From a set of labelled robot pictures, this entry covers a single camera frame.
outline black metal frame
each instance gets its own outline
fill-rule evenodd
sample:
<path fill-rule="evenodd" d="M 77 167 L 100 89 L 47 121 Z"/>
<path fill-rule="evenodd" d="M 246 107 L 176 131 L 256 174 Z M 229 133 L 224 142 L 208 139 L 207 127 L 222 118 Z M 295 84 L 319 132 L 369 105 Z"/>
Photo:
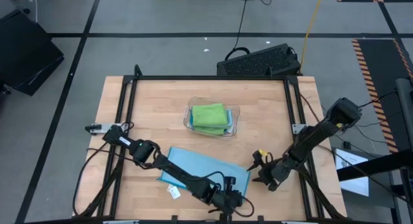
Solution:
<path fill-rule="evenodd" d="M 413 202 L 412 185 L 408 175 L 408 169 L 413 168 L 413 152 L 411 150 L 403 150 L 380 158 L 371 159 L 363 163 L 358 163 L 356 166 L 366 175 L 371 176 L 380 172 L 391 172 L 400 169 L 401 184 L 391 185 L 389 187 L 399 196 L 405 196 L 409 202 Z M 354 167 L 346 167 L 337 170 L 339 181 L 356 179 L 365 176 Z M 397 198 L 394 198 L 395 208 L 391 209 L 393 223 L 401 223 L 398 213 Z M 410 222 L 413 223 L 413 208 L 407 205 Z"/>
<path fill-rule="evenodd" d="M 282 81 L 284 83 L 284 89 L 285 89 L 285 97 L 287 101 L 287 109 L 288 109 L 288 116 L 290 119 L 290 127 L 291 127 L 291 133 L 292 137 L 295 137 L 294 132 L 292 131 L 292 125 L 296 124 L 296 120 L 294 117 L 294 110 L 293 110 L 293 105 L 292 105 L 292 99 L 291 99 L 291 93 L 290 93 L 290 85 L 294 87 L 294 95 L 296 97 L 297 101 L 297 107 L 298 107 L 298 115 L 300 119 L 301 124 L 305 124 L 305 115 L 304 115 L 304 110 L 303 110 L 303 104 L 301 102 L 301 97 L 300 97 L 300 92 L 299 92 L 299 86 L 298 86 L 298 80 L 296 76 L 142 76 L 142 73 L 139 69 L 139 67 L 135 67 L 135 75 L 133 76 L 123 76 L 123 82 L 122 82 L 122 87 L 121 87 L 121 95 L 119 97 L 119 103 L 117 106 L 117 112 L 116 112 L 116 118 L 115 122 L 120 123 L 121 122 L 121 115 L 123 112 L 123 106 L 125 104 L 125 96 L 126 96 L 126 88 L 129 84 L 129 82 L 132 81 L 132 89 L 130 91 L 130 97 L 129 97 L 129 103 L 128 103 L 128 109 L 126 112 L 126 123 L 130 122 L 132 119 L 132 110 L 134 106 L 134 99 L 135 99 L 135 94 L 136 94 L 136 88 L 137 88 L 137 82 L 138 80 L 275 80 L 275 81 Z M 108 177 L 110 175 L 110 169 L 112 168 L 113 161 L 114 161 L 114 152 L 115 152 L 116 146 L 110 146 L 110 153 L 108 155 L 108 161 L 106 164 L 106 170 L 105 170 L 105 178 L 104 182 L 108 180 Z M 125 149 L 121 150 L 120 153 L 121 156 L 125 155 Z M 118 160 L 122 160 L 121 167 L 123 168 L 123 158 L 119 158 Z M 317 182 L 317 176 L 316 176 L 316 170 L 314 166 L 314 159 L 312 155 L 309 156 L 308 158 L 308 170 L 314 179 L 315 182 Z M 117 200 L 119 197 L 119 189 L 120 189 L 120 182 L 121 182 L 121 173 L 119 174 L 119 177 L 116 179 L 115 186 L 114 186 L 114 195 L 112 197 L 112 202 L 110 206 L 110 213 L 109 216 L 115 217 L 116 216 L 116 208 L 117 208 Z M 311 207 L 310 207 L 310 200 L 308 196 L 308 190 L 307 190 L 307 184 L 301 176 L 300 178 L 300 185 L 301 185 L 301 193 L 303 197 L 303 204 L 304 204 L 304 210 L 305 210 L 305 216 L 307 221 L 309 220 L 315 220 L 317 218 L 313 217 L 311 214 Z M 105 208 L 105 200 L 101 202 L 97 216 L 102 216 L 103 211 Z M 329 222 L 331 219 L 325 219 L 324 218 L 324 212 L 323 212 L 323 206 L 318 200 L 317 197 L 315 197 L 316 201 L 316 208 L 317 208 L 317 214 L 318 218 L 322 219 L 323 222 Z M 172 223 L 176 222 L 177 217 L 172 216 L 171 221 L 165 221 L 165 220 L 139 220 L 139 222 L 145 222 L 145 223 Z M 199 220 L 199 221 L 179 221 L 179 222 L 185 222 L 185 223 L 204 223 L 205 220 Z M 258 222 L 259 223 L 268 223 L 268 221 L 264 221 L 263 216 L 258 216 Z M 255 221 L 231 221 L 231 223 L 255 223 Z"/>

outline yellow cable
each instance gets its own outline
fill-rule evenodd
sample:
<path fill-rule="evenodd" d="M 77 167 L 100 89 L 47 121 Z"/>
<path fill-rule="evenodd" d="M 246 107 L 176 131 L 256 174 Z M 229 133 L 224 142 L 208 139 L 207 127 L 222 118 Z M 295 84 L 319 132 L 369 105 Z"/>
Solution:
<path fill-rule="evenodd" d="M 309 34 L 310 31 L 311 31 L 312 23 L 313 23 L 314 20 L 316 19 L 317 11 L 318 11 L 318 8 L 320 7 L 320 3 L 321 3 L 321 0 L 318 0 L 318 1 L 317 1 L 317 5 L 316 5 L 316 9 L 314 10 L 314 13 L 312 14 L 312 17 L 311 17 L 310 25 L 308 26 L 307 33 L 305 34 L 304 46 L 303 46 L 303 53 L 302 53 L 302 55 L 301 55 L 301 67 L 299 68 L 298 73 L 301 73 L 301 69 L 303 68 L 304 55 L 305 55 L 305 50 L 306 50 L 306 47 L 307 47 L 308 34 Z"/>

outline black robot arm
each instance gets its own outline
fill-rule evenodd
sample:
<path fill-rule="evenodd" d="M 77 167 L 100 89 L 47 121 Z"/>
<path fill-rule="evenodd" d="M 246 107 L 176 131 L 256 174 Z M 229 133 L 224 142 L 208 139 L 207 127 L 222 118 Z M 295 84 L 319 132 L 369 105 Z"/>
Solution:
<path fill-rule="evenodd" d="M 208 178 L 193 176 L 169 161 L 164 156 L 158 144 L 149 140 L 138 139 L 136 141 L 127 137 L 121 127 L 113 125 L 103 136 L 103 140 L 113 145 L 121 145 L 129 149 L 129 154 L 133 156 L 134 163 L 142 169 L 157 168 L 171 175 L 182 182 L 192 195 L 207 205 L 213 205 L 213 211 L 222 211 L 224 214 L 232 214 L 236 207 L 243 203 L 243 196 L 237 190 L 232 190 L 235 178 L 224 177 L 224 187 Z M 147 163 L 148 158 L 153 153 L 154 161 Z"/>
<path fill-rule="evenodd" d="M 312 180 L 304 163 L 314 147 L 326 138 L 333 136 L 337 131 L 353 127 L 360 118 L 361 111 L 357 105 L 347 98 L 338 99 L 327 111 L 325 119 L 314 127 L 307 126 L 301 129 L 293 144 L 289 146 L 281 158 L 266 160 L 264 163 L 261 159 L 263 152 L 255 151 L 252 154 L 254 164 L 248 170 L 258 166 L 261 166 L 261 170 L 258 172 L 258 178 L 253 179 L 253 181 L 264 183 L 268 185 L 269 190 L 275 191 L 288 178 L 290 171 L 296 170 L 308 182 L 332 218 L 344 218 L 335 210 L 315 181 Z"/>

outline black box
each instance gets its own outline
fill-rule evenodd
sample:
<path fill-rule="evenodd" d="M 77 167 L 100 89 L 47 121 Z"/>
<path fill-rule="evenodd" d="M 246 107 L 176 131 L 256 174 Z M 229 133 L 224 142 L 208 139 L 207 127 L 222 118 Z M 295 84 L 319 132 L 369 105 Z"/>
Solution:
<path fill-rule="evenodd" d="M 286 43 L 217 64 L 217 76 L 292 76 L 300 68 L 297 55 Z"/>
<path fill-rule="evenodd" d="M 64 59 L 49 35 L 20 11 L 0 20 L 0 81 L 33 95 Z"/>

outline white paper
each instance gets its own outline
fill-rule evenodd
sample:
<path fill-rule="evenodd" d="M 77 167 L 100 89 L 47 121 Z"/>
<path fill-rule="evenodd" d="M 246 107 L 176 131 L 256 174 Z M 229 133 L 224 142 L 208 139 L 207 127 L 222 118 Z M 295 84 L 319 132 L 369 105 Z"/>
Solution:
<path fill-rule="evenodd" d="M 169 185 L 167 191 L 172 196 L 172 199 L 176 199 L 181 196 L 181 193 L 179 193 L 179 190 L 176 186 Z"/>
<path fill-rule="evenodd" d="M 352 165 L 368 161 L 366 158 L 361 156 L 356 156 L 354 154 L 345 152 L 344 150 L 336 149 L 336 154 L 343 157 Z M 336 156 L 336 169 L 341 169 L 345 167 L 351 167 L 346 161 L 342 160 L 340 157 Z M 347 181 L 341 181 L 340 187 L 344 190 L 354 192 L 363 196 L 368 196 L 368 178 L 357 178 L 350 179 Z"/>

